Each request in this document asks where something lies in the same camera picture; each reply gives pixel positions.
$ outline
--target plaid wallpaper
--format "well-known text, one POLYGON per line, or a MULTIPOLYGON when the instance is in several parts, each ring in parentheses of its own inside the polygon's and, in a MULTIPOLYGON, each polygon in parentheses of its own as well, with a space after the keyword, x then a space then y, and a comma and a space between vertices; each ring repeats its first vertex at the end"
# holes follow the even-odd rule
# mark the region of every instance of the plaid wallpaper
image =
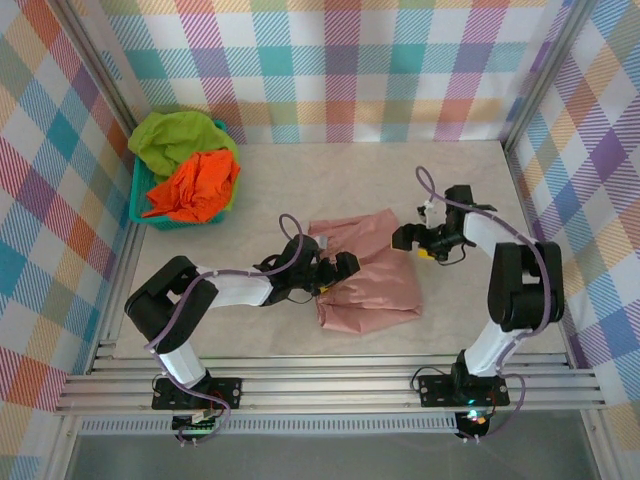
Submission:
POLYGON ((565 325, 640 469, 640 2, 601 0, 512 159, 564 254, 565 325))
POLYGON ((45 0, 1 2, 0 58, 0 479, 23 480, 65 376, 87 360, 131 162, 45 0))
POLYGON ((197 109, 239 143, 496 139, 572 3, 74 0, 138 119, 197 109))

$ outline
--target wire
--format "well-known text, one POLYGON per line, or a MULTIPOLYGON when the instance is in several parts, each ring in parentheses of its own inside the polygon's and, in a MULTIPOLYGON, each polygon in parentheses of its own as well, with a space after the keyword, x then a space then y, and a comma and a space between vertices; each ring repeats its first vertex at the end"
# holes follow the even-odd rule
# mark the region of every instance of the wire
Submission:
MULTIPOLYGON (((171 382, 177 388, 179 388, 183 392, 185 392, 185 393, 187 393, 189 395, 192 395, 194 397, 202 398, 203 400, 209 400, 210 402, 216 403, 216 404, 220 405, 223 408, 224 417, 222 418, 222 420, 220 422, 216 422, 217 423, 216 427, 213 430, 211 430, 210 433, 208 433, 204 437, 198 439, 197 442, 196 442, 196 439, 193 439, 193 445, 194 446, 196 446, 198 443, 207 442, 208 440, 210 440, 211 438, 213 438, 214 436, 216 436, 218 434, 220 429, 229 421, 229 418, 231 417, 231 407, 229 406, 229 404, 226 401, 224 401, 221 398, 214 397, 214 396, 207 395, 207 394, 200 393, 200 392, 196 392, 195 390, 191 390, 190 388, 187 388, 183 384, 181 384, 171 374, 171 372, 166 367, 166 365, 162 361, 162 358, 160 357, 160 355, 158 355, 158 353, 156 352, 155 349, 158 346, 158 344, 173 329, 174 325, 178 321, 178 318, 180 317, 180 313, 182 312, 182 309, 184 308, 184 305, 185 305, 187 299, 189 298, 189 295, 191 295, 191 292, 193 291, 195 286, 200 281, 202 281, 202 280, 204 280, 206 278, 209 278, 209 277, 217 277, 218 275, 242 275, 242 276, 246 276, 246 277, 269 277, 269 276, 272 276, 272 275, 277 275, 280 272, 283 272, 284 270, 286 270, 287 268, 292 266, 298 260, 298 257, 300 256, 300 253, 302 252, 302 243, 303 243, 302 240, 303 240, 303 236, 304 236, 304 234, 302 232, 302 227, 300 226, 300 222, 298 222, 298 220, 296 220, 295 217, 293 217, 293 215, 290 215, 288 213, 283 213, 282 215, 280 215, 280 217, 278 219, 278 223, 280 225, 280 229, 282 230, 282 233, 284 233, 284 235, 289 240, 291 240, 292 237, 287 233, 286 229, 284 228, 284 219, 285 218, 290 219, 294 223, 294 225, 296 226, 296 229, 298 230, 298 238, 299 238, 298 248, 296 249, 296 252, 294 253, 293 257, 291 257, 291 259, 287 263, 285 263, 281 267, 278 267, 276 269, 270 270, 268 272, 248 272, 246 270, 226 269, 226 270, 205 272, 205 273, 202 273, 202 274, 198 275, 196 278, 194 278, 191 281, 189 286, 186 288, 186 290, 182 294, 182 297, 178 301, 178 303, 176 305, 176 308, 173 311, 173 314, 171 315, 171 318, 169 319, 169 322, 167 322, 167 325, 165 325, 165 327, 158 334, 158 336, 156 336, 153 340, 151 340, 144 347, 146 350, 149 351, 149 353, 156 360, 156 362, 158 362, 158 364, 160 365, 162 370, 166 372, 166 376, 171 380, 171 382)), ((181 445, 185 445, 186 439, 182 436, 182 431, 181 430, 178 430, 178 439, 180 440, 181 445)))
POLYGON ((489 434, 485 435, 486 437, 488 437, 504 429, 504 427, 507 424, 509 424, 509 422, 511 422, 513 418, 516 416, 516 414, 522 409, 522 405, 524 404, 524 398, 527 390, 524 378, 521 375, 518 375, 517 373, 510 373, 508 375, 505 375, 502 373, 502 367, 503 367, 505 358, 507 358, 507 355, 509 355, 511 350, 515 348, 515 346, 520 340, 524 340, 525 338, 531 338, 531 337, 535 337, 536 335, 539 335, 540 333, 542 333, 542 331, 545 328, 547 328, 547 325, 549 324, 549 321, 551 319, 551 281, 549 279, 549 272, 547 271, 547 266, 544 263, 544 258, 542 258, 542 254, 538 251, 538 249, 535 247, 533 242, 529 240, 529 238, 526 235, 523 235, 518 230, 513 228, 511 225, 509 225, 506 221, 504 221, 503 219, 501 219, 500 217, 498 217, 497 215, 495 215, 490 211, 481 210, 479 208, 475 208, 464 203, 459 203, 453 200, 449 200, 448 198, 445 198, 439 193, 437 193, 435 189, 435 182, 433 181, 433 177, 431 176, 429 171, 426 168, 424 168, 422 165, 419 165, 418 167, 416 167, 416 178, 418 179, 418 182, 420 182, 420 185, 422 185, 422 188, 424 188, 427 191, 427 193, 431 195, 429 201, 432 201, 435 198, 437 200, 440 200, 441 202, 444 202, 447 205, 451 205, 453 207, 466 210, 468 212, 473 212, 473 213, 477 213, 478 215, 482 215, 483 217, 489 218, 490 220, 493 220, 495 223, 500 225, 505 231, 507 231, 508 233, 513 235, 515 238, 520 240, 524 245, 529 247, 529 249, 531 250, 531 253, 533 253, 534 258, 536 259, 538 268, 540 269, 540 279, 542 280, 542 290, 543 290, 543 296, 544 296, 544 308, 542 311, 542 320, 540 321, 540 325, 538 325, 538 328, 536 328, 532 332, 524 332, 518 335, 516 338, 514 338, 511 341, 511 343, 507 346, 507 348, 505 348, 502 351, 502 353, 496 360, 496 373, 500 377, 505 379, 517 378, 520 381, 522 385, 522 390, 520 391, 520 398, 518 399, 518 402, 516 403, 516 406, 513 412, 511 413, 511 415, 509 415, 509 417, 493 432, 490 432, 489 434), (422 175, 426 175, 427 180, 422 178, 422 175))
POLYGON ((409 382, 409 386, 411 387, 411 390, 413 390, 416 393, 420 393, 420 390, 418 388, 416 388, 415 386, 415 381, 416 381, 416 377, 418 376, 418 374, 425 369, 430 369, 430 370, 435 370, 436 372, 438 372, 440 375, 447 375, 446 373, 444 373, 442 370, 440 370, 439 368, 436 367, 420 367, 418 370, 416 370, 416 373, 413 374, 413 377, 411 377, 411 381, 409 382))
POLYGON ((438 265, 442 266, 442 267, 450 267, 451 265, 455 265, 456 263, 460 263, 461 261, 463 261, 465 258, 467 258, 467 252, 464 249, 465 244, 463 243, 460 246, 460 250, 462 251, 462 258, 459 258, 458 260, 454 260, 453 262, 448 262, 448 263, 442 263, 442 262, 438 262, 438 265))

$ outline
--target teal basket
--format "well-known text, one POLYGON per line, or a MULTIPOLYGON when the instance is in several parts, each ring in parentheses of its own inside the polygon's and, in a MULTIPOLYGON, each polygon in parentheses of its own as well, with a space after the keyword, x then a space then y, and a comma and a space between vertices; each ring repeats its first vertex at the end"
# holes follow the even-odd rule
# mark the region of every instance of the teal basket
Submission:
MULTIPOLYGON (((227 126, 219 121, 214 120, 216 127, 223 132, 227 131, 227 126)), ((129 218, 134 223, 143 223, 151 225, 158 230, 173 230, 176 228, 190 227, 194 225, 202 225, 202 223, 186 223, 186 222, 174 222, 166 215, 160 215, 157 217, 142 218, 142 214, 151 210, 151 203, 147 199, 147 192, 156 186, 156 181, 153 176, 153 172, 147 168, 145 163, 136 156, 136 161, 133 166, 133 180, 131 183, 131 201, 129 202, 129 218)), ((209 221, 209 224, 220 223, 224 220, 224 216, 228 209, 233 204, 233 200, 236 194, 236 188, 238 181, 233 189, 233 196, 227 209, 221 211, 215 217, 209 221)))

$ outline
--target pink fabric bag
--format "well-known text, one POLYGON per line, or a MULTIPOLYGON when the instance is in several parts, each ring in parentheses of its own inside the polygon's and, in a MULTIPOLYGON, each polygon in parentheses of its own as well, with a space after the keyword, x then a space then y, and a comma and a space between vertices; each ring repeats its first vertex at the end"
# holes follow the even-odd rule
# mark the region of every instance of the pink fabric bag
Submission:
POLYGON ((309 235, 325 235, 323 256, 351 252, 360 271, 316 299, 320 325, 367 333, 422 315, 422 292, 406 252, 391 249, 398 219, 389 209, 374 215, 311 222, 309 235))

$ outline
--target black mount plate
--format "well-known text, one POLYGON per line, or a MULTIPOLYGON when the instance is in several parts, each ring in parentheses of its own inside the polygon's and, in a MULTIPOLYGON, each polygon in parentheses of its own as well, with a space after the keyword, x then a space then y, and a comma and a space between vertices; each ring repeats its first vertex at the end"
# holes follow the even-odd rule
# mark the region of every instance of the black mount plate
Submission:
MULTIPOLYGON (((212 378, 208 394, 221 397, 229 404, 231 410, 240 407, 242 396, 241 378, 212 378)), ((152 410, 205 410, 209 409, 209 400, 194 399, 183 392, 168 378, 160 378, 155 384, 155 392, 151 401, 152 410)))
POLYGON ((456 395, 449 375, 422 375, 418 377, 418 389, 423 407, 491 407, 494 398, 498 407, 509 405, 507 384, 500 377, 474 379, 474 385, 464 391, 466 400, 456 395))

